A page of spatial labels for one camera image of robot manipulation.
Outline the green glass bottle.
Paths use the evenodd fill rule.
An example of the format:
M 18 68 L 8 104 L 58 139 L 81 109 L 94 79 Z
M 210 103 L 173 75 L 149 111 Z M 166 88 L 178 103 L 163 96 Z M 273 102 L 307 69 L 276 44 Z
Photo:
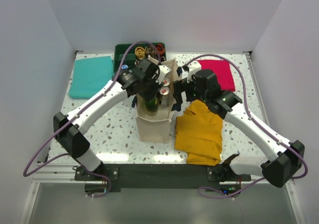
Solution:
M 145 110 L 149 115 L 154 115 L 159 110 L 159 99 L 157 95 L 155 95 L 149 101 L 144 100 Z

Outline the beige canvas tote bag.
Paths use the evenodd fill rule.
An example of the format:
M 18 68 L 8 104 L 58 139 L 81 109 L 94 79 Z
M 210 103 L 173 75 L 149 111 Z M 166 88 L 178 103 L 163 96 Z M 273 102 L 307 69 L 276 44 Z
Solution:
M 175 114 L 173 106 L 176 104 L 176 101 L 173 97 L 173 82 L 181 79 L 181 73 L 177 71 L 178 64 L 175 59 L 161 62 L 160 65 L 166 65 L 172 69 L 172 71 L 165 77 L 170 79 L 170 87 L 168 87 L 170 90 L 169 106 L 167 108 L 162 108 L 159 104 L 158 112 L 154 115 L 149 115 L 145 110 L 144 99 L 137 95 L 136 123 L 140 141 L 144 142 L 168 143 L 171 121 Z

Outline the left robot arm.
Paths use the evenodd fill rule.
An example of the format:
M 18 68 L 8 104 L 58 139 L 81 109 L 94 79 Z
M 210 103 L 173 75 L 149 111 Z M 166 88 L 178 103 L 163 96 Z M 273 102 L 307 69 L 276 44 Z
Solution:
M 170 69 L 143 59 L 131 69 L 120 68 L 97 94 L 68 114 L 58 112 L 53 118 L 54 137 L 66 152 L 86 168 L 91 180 L 103 176 L 102 161 L 90 148 L 84 136 L 107 111 L 130 96 L 139 95 L 149 101 L 162 86 Z

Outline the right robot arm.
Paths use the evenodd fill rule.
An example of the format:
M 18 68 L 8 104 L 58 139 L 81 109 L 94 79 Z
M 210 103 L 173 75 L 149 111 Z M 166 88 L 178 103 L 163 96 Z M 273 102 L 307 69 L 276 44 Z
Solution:
M 223 162 L 222 175 L 226 180 L 232 181 L 239 175 L 254 175 L 281 188 L 288 180 L 308 174 L 305 146 L 298 140 L 289 141 L 253 117 L 246 103 L 234 92 L 221 89 L 217 76 L 211 70 L 199 70 L 175 81 L 173 89 L 178 108 L 182 104 L 182 93 L 186 94 L 188 102 L 203 102 L 210 112 L 241 130 L 264 153 L 264 158 L 231 155 Z

